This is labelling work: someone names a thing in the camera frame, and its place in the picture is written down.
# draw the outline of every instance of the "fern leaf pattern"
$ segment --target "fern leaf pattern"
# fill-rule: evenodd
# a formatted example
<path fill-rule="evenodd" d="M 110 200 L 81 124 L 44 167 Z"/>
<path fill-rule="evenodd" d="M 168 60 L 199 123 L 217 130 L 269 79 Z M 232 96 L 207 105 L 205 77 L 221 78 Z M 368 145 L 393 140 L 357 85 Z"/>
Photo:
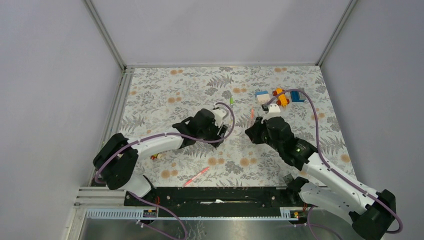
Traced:
<path fill-rule="evenodd" d="M 126 138 L 163 133 L 199 110 L 210 110 L 217 102 L 230 103 L 235 119 L 224 120 L 233 133 L 218 147 L 202 142 L 162 152 L 161 158 L 139 159 L 134 171 L 145 175 L 158 187 L 180 187 L 196 178 L 191 187 L 283 187 L 284 177 L 301 176 L 322 185 L 313 177 L 288 166 L 266 144 L 252 144 L 245 130 L 254 118 L 264 116 L 255 93 L 276 88 L 303 88 L 312 98 L 319 124 L 319 142 L 323 154 L 351 176 L 350 162 L 339 122 L 317 66 L 181 67 L 135 68 L 126 96 L 119 131 Z M 290 93 L 285 94 L 290 100 Z M 290 124 L 295 137 L 316 145 L 315 117 L 308 101 L 290 102 L 281 108 L 281 116 Z"/>

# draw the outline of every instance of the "metal frame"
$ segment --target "metal frame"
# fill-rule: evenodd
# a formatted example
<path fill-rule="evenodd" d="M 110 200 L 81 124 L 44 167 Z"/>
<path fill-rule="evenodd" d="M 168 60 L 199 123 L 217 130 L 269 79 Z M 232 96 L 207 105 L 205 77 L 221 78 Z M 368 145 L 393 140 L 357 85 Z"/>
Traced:
<path fill-rule="evenodd" d="M 330 50 L 333 48 L 333 45 L 339 36 L 340 32 L 342 31 L 343 27 L 346 24 L 346 21 L 348 20 L 349 16 L 351 15 L 352 11 L 354 10 L 355 6 L 359 0 L 350 0 L 349 4 L 347 5 L 346 10 L 344 10 L 343 15 L 340 18 L 340 21 L 338 22 L 337 26 L 335 27 L 335 30 L 333 31 L 330 40 L 328 41 L 327 45 L 324 48 L 324 51 L 322 52 L 321 56 L 319 57 L 318 61 L 315 65 L 321 67 L 324 63 L 324 60 L 326 59 L 327 55 L 329 54 Z"/>
<path fill-rule="evenodd" d="M 132 64 L 128 68 L 199 68 L 199 67 L 274 67 L 274 66 L 316 66 L 315 63 L 194 63 L 194 64 Z"/>
<path fill-rule="evenodd" d="M 337 37 L 340 35 L 343 27 L 346 24 L 347 19 L 351 15 L 354 7 L 359 2 L 359 0 L 350 0 L 346 10 L 344 11 L 340 21 L 338 22 L 334 32 L 332 33 L 327 45 L 325 46 L 321 56 L 319 57 L 316 63 L 305 63 L 305 64 L 282 64 L 282 63 L 252 63 L 252 64 L 167 64 L 167 65 L 158 65 L 158 64 L 140 64 L 140 65 L 126 65 L 124 60 L 121 58 L 119 51 L 117 50 L 114 42 L 112 41 L 111 36 L 109 35 L 102 19 L 99 16 L 96 7 L 93 4 L 92 0 L 82 0 L 86 6 L 90 16 L 92 17 L 97 29 L 99 30 L 101 36 L 104 39 L 105 44 L 109 48 L 113 58 L 118 64 L 119 68 L 122 70 L 122 77 L 119 80 L 119 83 L 116 87 L 115 95 L 113 97 L 113 103 L 109 110 L 109 115 L 107 119 L 106 126 L 104 128 L 99 150 L 103 147 L 103 144 L 108 140 L 111 135 L 118 132 L 121 118 L 125 109 L 125 102 L 127 100 L 128 92 L 130 90 L 131 81 L 133 78 L 133 73 L 135 68 L 159 68 L 159 67 L 168 67 L 168 68 L 179 68 L 179 67 L 228 67 L 228 66 L 237 66 L 237 67 L 267 67 L 267 66 L 319 66 L 321 67 L 325 61 L 328 53 L 332 49 Z M 91 176 L 88 181 L 88 185 L 91 183 L 95 174 L 95 169 L 91 171 Z M 84 222 L 87 217 L 87 212 L 93 208 L 108 209 L 109 211 L 126 209 L 143 209 L 148 207 L 129 207 L 124 206 L 125 192 L 123 190 L 114 190 L 111 191 L 107 187 L 81 187 L 78 191 L 78 195 L 75 200 L 74 207 L 71 210 L 69 215 L 69 220 L 65 226 L 63 232 L 64 240 L 79 240 L 82 230 L 84 228 Z M 284 207 L 283 210 L 300 210 L 296 207 Z"/>
<path fill-rule="evenodd" d="M 118 64 L 119 68 L 124 71 L 125 70 L 125 63 L 124 60 L 122 60 L 122 57 L 120 53 L 117 50 L 117 47 L 115 46 L 114 42 L 112 41 L 111 36 L 109 35 L 108 31 L 106 30 L 105 25 L 102 22 L 102 19 L 99 16 L 99 13 L 96 10 L 96 7 L 94 6 L 92 0 L 82 0 L 85 4 L 85 7 L 87 7 L 88 12 L 90 13 L 98 31 L 100 32 L 101 36 L 104 39 L 104 42 L 106 43 L 107 47 L 110 50 L 110 53 L 112 54 L 113 58 L 115 59 L 116 63 Z"/>
<path fill-rule="evenodd" d="M 121 118 L 124 114 L 125 102 L 127 101 L 128 92 L 130 91 L 131 81 L 133 80 L 133 67 L 127 67 L 116 86 L 116 92 L 113 96 L 113 102 L 110 106 L 109 115 L 107 117 L 106 126 L 104 127 L 103 134 L 100 140 L 98 151 L 102 149 L 103 144 L 111 138 L 113 134 L 118 133 L 121 126 Z M 88 179 L 87 186 L 90 186 L 92 179 L 94 178 L 96 170 L 94 166 L 91 168 L 90 176 Z"/>

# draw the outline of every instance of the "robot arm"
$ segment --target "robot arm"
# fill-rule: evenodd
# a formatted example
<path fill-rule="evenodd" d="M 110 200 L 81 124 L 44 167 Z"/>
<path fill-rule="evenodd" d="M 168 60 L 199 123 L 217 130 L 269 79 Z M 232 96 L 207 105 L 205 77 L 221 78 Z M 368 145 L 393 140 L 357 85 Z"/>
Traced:
<path fill-rule="evenodd" d="M 195 140 L 184 136 L 213 141 L 210 144 L 217 148 L 223 142 L 219 140 L 228 129 L 223 123 L 227 115 L 228 113 L 219 107 L 212 110 L 203 108 L 194 117 L 173 124 L 166 132 L 143 136 L 140 141 L 139 138 L 125 138 L 122 133 L 117 133 L 97 154 L 93 164 L 99 170 L 119 149 L 127 146 L 129 142 L 135 143 L 109 162 L 102 170 L 101 176 L 110 190 L 124 189 L 143 197 L 151 190 L 151 184 L 145 177 L 133 174 L 138 159 L 147 159 L 153 154 L 195 144 Z"/>
<path fill-rule="evenodd" d="M 378 198 L 394 212 L 395 196 L 388 190 L 377 192 L 353 179 L 324 157 L 327 167 L 316 147 L 294 136 L 290 125 L 281 117 L 278 105 L 270 104 L 269 108 L 263 108 L 267 112 L 265 116 L 257 117 L 253 126 L 245 131 L 252 143 L 269 145 L 286 164 L 317 178 L 330 190 L 316 187 L 302 177 L 296 178 L 287 187 L 297 192 L 305 203 L 322 207 L 352 224 L 364 239 L 381 239 L 395 218 L 373 199 L 343 181 L 333 170 L 360 186 L 367 194 Z"/>

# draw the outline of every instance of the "blue toy block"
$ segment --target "blue toy block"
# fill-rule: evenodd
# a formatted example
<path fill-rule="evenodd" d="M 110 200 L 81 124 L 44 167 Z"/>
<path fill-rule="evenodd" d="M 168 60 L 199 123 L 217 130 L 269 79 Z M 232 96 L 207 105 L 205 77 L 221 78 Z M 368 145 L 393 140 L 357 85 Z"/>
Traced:
<path fill-rule="evenodd" d="M 257 91 L 254 93 L 254 96 L 257 97 L 258 95 L 268 94 L 268 91 Z"/>
<path fill-rule="evenodd" d="M 301 94 L 298 91 L 292 91 L 290 92 L 291 96 L 291 102 L 292 103 L 303 103 L 305 101 L 305 96 L 301 96 Z"/>

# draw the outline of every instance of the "gray wall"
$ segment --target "gray wall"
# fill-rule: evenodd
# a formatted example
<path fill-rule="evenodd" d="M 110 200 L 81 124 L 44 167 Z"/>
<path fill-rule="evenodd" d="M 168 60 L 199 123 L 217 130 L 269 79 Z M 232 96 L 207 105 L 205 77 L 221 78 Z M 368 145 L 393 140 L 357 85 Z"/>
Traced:
<path fill-rule="evenodd" d="M 127 64 L 315 63 L 349 0 L 93 0 Z"/>
<path fill-rule="evenodd" d="M 358 179 L 396 195 L 405 229 L 388 240 L 424 234 L 423 13 L 422 0 L 359 1 L 322 67 Z"/>
<path fill-rule="evenodd" d="M 0 33 L 0 239 L 57 240 L 120 70 L 80 0 L 3 0 Z"/>

